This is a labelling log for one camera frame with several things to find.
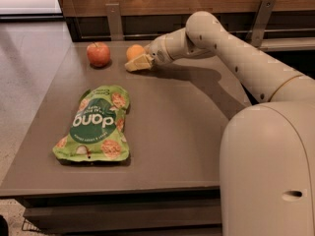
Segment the white rounded gripper body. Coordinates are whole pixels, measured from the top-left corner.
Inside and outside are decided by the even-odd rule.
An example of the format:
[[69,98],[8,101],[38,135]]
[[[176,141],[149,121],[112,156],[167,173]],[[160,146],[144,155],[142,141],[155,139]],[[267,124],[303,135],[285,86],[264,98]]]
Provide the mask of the white rounded gripper body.
[[166,34],[157,37],[146,45],[145,50],[150,55],[154,65],[166,65],[172,62],[166,49]]

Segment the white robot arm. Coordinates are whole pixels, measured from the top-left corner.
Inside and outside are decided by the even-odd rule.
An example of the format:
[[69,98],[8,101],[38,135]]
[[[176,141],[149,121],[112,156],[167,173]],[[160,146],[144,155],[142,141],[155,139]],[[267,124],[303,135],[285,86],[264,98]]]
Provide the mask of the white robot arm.
[[216,55],[254,96],[220,145],[223,236],[315,236],[315,80],[227,32],[208,12],[156,38],[130,72]]

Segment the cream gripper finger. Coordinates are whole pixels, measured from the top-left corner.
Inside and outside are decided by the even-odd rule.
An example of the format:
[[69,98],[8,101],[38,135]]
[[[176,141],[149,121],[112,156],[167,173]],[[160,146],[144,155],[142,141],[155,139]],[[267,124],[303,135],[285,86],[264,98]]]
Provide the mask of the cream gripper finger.
[[154,65],[154,58],[149,54],[141,54],[125,64],[125,68],[129,72],[140,70],[150,70]]

